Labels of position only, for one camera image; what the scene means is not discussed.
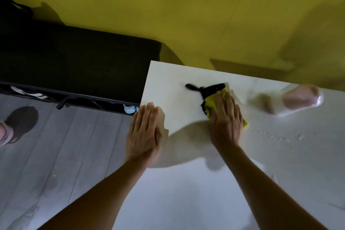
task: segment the forearm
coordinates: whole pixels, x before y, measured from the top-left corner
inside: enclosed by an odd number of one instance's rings
[[[145,171],[142,164],[139,158],[126,162],[55,215],[40,230],[111,230],[123,201]]]
[[[261,171],[240,147],[218,148],[260,229],[326,229]]]

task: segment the white table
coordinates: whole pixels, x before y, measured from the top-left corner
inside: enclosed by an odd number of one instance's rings
[[[264,110],[260,94],[293,85],[155,61],[141,104],[161,107],[169,138],[156,168],[128,195],[114,229],[257,229],[233,175],[209,142],[201,95],[184,88],[222,82],[234,90],[249,123],[241,139],[249,157],[328,228],[343,229],[345,93],[323,89],[320,107],[275,117]]]

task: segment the shoe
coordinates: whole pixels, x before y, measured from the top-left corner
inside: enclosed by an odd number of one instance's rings
[[[0,121],[0,146],[6,145],[13,137],[13,128]]]
[[[136,107],[133,105],[123,105],[123,108],[127,114],[133,114],[136,110]]]
[[[43,95],[41,93],[38,93],[38,92],[35,92],[35,91],[32,91],[30,89],[20,89],[20,88],[16,88],[15,86],[11,86],[11,89],[19,94],[22,94],[22,95],[30,95],[30,96],[34,96],[34,97],[37,97],[39,99],[46,99],[47,96],[46,95]]]

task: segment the gray floor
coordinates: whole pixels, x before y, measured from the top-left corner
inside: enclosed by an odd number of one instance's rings
[[[0,94],[0,120],[21,137],[0,146],[0,230],[39,228],[116,171],[131,119]]]

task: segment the pink object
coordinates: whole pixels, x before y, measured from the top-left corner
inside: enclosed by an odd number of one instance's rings
[[[6,145],[13,137],[13,128],[0,121],[0,146]]]
[[[267,109],[273,115],[284,116],[302,109],[317,107],[323,100],[320,88],[312,84],[302,84],[284,94],[271,95]]]

